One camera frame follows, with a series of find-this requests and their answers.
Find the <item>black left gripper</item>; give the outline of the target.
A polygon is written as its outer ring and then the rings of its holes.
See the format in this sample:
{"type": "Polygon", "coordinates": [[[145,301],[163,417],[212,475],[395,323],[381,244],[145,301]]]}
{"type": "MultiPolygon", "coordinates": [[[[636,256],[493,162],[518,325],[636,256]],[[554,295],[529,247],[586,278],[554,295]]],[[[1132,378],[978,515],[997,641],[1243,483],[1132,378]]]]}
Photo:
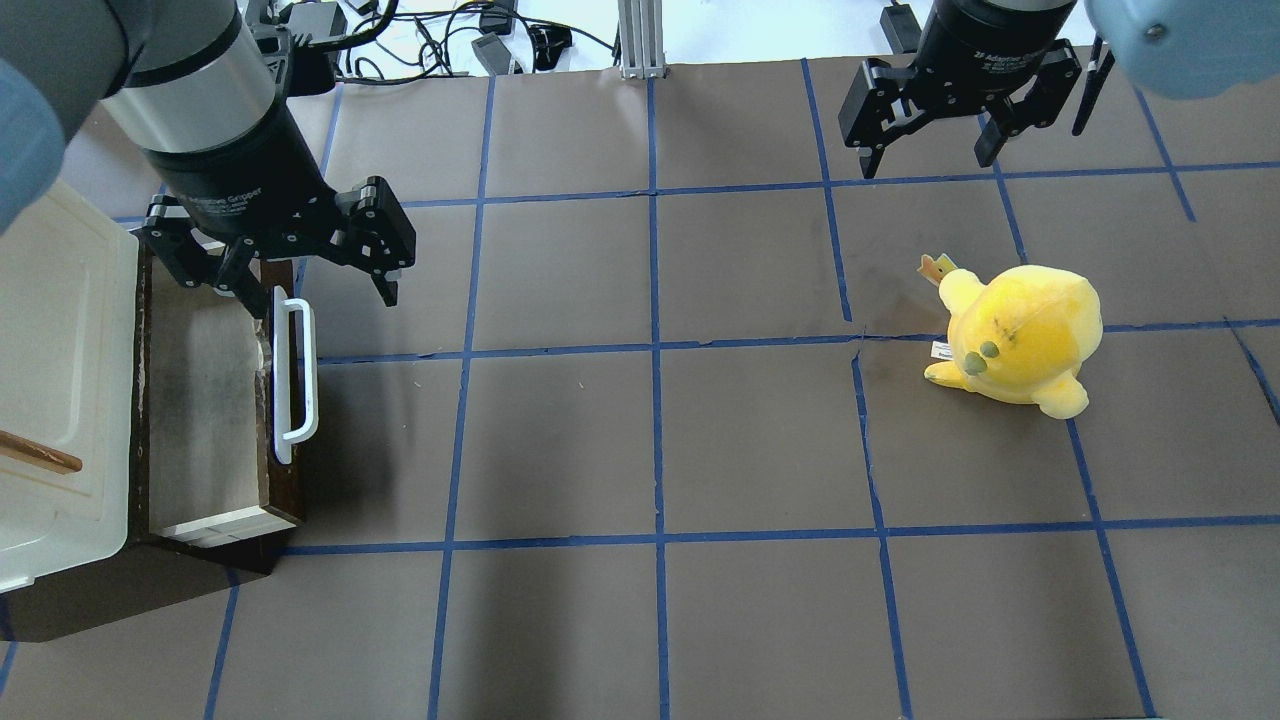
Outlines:
{"type": "MultiPolygon", "coordinates": [[[[413,223],[381,176],[337,195],[284,100],[216,147],[142,154],[206,236],[228,243],[247,237],[261,259],[319,256],[352,266],[370,275],[385,306],[398,304],[401,274],[416,264],[413,223]]],[[[271,292],[252,266],[232,272],[225,286],[252,318],[266,319],[271,292]]]]}

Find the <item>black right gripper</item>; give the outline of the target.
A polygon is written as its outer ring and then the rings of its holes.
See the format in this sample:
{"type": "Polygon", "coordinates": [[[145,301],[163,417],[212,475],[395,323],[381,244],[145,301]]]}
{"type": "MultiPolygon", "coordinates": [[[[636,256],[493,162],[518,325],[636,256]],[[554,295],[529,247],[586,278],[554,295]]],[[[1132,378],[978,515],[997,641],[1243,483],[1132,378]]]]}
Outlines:
{"type": "Polygon", "coordinates": [[[874,179],[886,149],[932,122],[984,115],[974,145],[991,168],[1006,143],[1061,115],[1082,64],[1061,31],[1074,1],[936,1],[904,67],[863,60],[838,111],[844,145],[874,179]]]}

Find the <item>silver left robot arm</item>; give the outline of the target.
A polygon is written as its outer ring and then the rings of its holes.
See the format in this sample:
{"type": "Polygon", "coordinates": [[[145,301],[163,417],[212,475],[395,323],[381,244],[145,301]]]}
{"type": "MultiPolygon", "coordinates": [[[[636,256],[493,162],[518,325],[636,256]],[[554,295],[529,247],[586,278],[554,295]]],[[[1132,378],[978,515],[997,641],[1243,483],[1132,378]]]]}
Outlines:
{"type": "Polygon", "coordinates": [[[252,1],[5,1],[3,225],[51,188],[68,143],[104,106],[155,169],[134,236],[182,286],[270,307],[253,261],[321,258],[367,274],[381,301],[416,260],[416,231],[389,182],[329,186],[288,106],[337,85],[332,56],[372,28],[301,33],[296,13],[252,1]]]}

